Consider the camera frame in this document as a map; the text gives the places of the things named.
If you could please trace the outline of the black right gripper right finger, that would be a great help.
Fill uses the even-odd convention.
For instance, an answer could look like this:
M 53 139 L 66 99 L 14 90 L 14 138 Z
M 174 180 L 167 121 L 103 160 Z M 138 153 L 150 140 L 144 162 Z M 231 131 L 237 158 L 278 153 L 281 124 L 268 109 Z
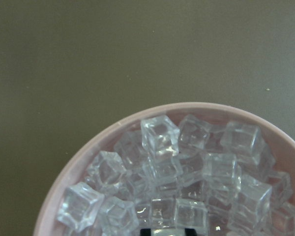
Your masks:
M 185 228 L 185 236 L 197 236 L 197 232 L 195 229 Z

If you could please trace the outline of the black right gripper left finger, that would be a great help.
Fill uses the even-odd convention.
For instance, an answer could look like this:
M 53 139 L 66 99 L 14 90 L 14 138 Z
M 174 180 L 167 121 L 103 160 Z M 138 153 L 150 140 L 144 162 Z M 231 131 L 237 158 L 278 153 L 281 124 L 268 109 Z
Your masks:
M 152 235 L 151 228 L 140 229 L 140 236 L 151 236 L 151 235 Z

